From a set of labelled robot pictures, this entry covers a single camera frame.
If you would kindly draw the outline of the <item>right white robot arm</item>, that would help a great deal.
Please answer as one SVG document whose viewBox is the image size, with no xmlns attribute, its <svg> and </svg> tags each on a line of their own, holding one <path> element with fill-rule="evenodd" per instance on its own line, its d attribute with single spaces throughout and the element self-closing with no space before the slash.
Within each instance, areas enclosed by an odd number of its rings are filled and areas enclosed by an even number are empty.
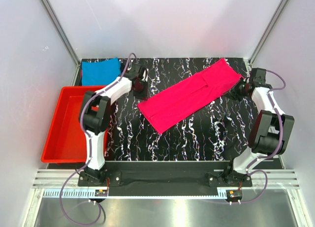
<svg viewBox="0 0 315 227">
<path fill-rule="evenodd" d="M 228 92 L 236 100 L 250 97 L 258 109 L 246 150 L 234 158 L 223 172 L 222 179 L 229 186 L 246 182 L 256 165 L 283 154 L 287 148 L 295 120 L 285 114 L 276 102 L 276 89 L 267 84 L 267 73 L 266 69 L 252 68 L 249 77 L 241 79 Z"/>
</svg>

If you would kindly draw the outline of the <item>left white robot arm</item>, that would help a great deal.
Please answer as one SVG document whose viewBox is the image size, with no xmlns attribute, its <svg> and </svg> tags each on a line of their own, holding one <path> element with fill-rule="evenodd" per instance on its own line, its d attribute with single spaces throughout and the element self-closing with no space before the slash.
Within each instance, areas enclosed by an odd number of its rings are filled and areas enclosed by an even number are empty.
<svg viewBox="0 0 315 227">
<path fill-rule="evenodd" d="M 79 169 L 80 179 L 87 178 L 97 186 L 106 181 L 104 138 L 111 120 L 111 106 L 129 92 L 137 99 L 148 98 L 148 70 L 138 63 L 132 64 L 130 70 L 124 68 L 109 85 L 84 94 L 79 123 L 86 139 L 87 158 Z"/>
</svg>

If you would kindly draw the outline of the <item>pink t shirt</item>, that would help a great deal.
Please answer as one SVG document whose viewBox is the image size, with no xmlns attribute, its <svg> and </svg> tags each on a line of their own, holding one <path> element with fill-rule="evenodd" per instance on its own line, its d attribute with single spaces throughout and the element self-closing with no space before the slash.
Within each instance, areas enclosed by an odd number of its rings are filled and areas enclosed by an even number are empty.
<svg viewBox="0 0 315 227">
<path fill-rule="evenodd" d="M 221 97 L 241 78 L 222 58 L 201 72 L 139 103 L 138 109 L 153 128 L 162 134 Z"/>
</svg>

